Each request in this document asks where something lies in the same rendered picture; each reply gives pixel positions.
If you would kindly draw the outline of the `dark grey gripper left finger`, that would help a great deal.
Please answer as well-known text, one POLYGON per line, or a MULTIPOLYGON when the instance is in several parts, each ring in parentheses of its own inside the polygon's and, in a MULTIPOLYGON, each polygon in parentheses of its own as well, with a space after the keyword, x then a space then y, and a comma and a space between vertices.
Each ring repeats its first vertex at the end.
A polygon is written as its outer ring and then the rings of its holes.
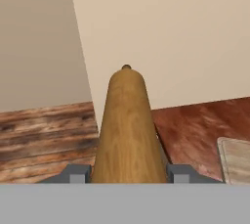
POLYGON ((92 167, 86 164, 69 164, 55 176, 42 180, 42 183, 85 184, 90 182, 92 167))

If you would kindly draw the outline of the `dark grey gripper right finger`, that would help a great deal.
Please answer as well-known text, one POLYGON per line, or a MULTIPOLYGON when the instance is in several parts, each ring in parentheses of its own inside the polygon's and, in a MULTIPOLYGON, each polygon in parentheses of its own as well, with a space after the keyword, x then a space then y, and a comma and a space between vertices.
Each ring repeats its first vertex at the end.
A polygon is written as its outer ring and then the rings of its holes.
POLYGON ((218 183, 211 177, 199 174, 191 165, 189 164, 168 164, 167 165, 167 175, 170 183, 190 183, 190 184, 209 184, 218 183))

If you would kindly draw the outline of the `wooden rolling pin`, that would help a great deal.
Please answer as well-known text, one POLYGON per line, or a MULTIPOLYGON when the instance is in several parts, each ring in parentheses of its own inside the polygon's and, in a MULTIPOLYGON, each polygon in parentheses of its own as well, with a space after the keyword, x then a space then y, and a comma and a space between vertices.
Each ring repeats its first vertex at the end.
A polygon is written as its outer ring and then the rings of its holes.
POLYGON ((144 78, 128 65, 108 83, 92 181, 167 181, 144 78))

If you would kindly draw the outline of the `pale wooden cutting board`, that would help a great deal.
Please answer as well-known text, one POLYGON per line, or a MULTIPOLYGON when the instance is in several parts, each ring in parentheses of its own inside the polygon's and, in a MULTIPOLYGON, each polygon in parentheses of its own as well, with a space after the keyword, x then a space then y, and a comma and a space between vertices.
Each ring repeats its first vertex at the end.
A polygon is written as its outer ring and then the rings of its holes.
POLYGON ((224 182, 250 186, 250 141, 220 137, 217 145, 224 182))

